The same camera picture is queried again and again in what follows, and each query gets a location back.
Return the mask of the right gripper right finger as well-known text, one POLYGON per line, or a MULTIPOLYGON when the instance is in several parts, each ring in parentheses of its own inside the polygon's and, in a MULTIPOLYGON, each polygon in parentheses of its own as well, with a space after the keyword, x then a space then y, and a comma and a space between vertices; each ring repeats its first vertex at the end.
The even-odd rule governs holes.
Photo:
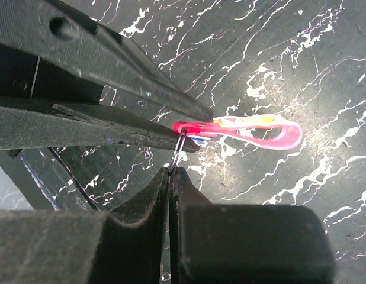
POLYGON ((215 204, 177 167, 169 180, 172 283, 333 283, 336 264, 304 206, 215 204))

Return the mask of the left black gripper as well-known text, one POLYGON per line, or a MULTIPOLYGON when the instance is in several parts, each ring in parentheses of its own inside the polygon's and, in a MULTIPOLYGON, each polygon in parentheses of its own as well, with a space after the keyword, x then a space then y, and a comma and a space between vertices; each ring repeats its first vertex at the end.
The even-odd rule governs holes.
POLYGON ((0 150, 111 144, 175 149, 179 135, 173 130, 93 105, 101 85, 198 120, 213 118, 135 42, 79 10, 62 1, 0 1, 0 150))

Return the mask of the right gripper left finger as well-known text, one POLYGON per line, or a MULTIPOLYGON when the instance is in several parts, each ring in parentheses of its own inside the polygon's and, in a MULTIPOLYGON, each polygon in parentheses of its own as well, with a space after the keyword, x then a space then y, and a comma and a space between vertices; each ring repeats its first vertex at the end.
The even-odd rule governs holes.
POLYGON ((111 211, 0 211, 0 283, 159 283, 167 182, 111 211))

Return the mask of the silver key with blue tag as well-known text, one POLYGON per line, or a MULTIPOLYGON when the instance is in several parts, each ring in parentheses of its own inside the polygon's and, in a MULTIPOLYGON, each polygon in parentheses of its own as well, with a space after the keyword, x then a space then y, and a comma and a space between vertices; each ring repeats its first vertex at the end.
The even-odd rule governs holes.
POLYGON ((203 143, 206 141, 210 141, 212 139, 211 137, 197 136, 197 135, 189 135, 188 137, 198 143, 203 143))

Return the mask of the red strap keychain with ring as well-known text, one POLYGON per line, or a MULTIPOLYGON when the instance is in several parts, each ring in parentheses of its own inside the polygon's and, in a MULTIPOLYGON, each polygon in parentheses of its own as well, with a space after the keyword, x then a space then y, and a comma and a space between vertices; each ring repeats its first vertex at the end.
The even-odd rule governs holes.
POLYGON ((264 114, 250 117, 222 116, 214 118, 211 122, 178 121, 172 130, 179 134, 178 141, 171 158, 168 174, 175 171, 176 164, 183 144, 189 135, 215 138, 219 135, 234 138, 252 144, 259 148, 270 150, 289 150, 297 147, 303 138, 303 129, 300 124, 289 121, 280 115, 264 114), (252 130, 273 130, 280 132, 273 138, 264 139, 252 136, 252 130))

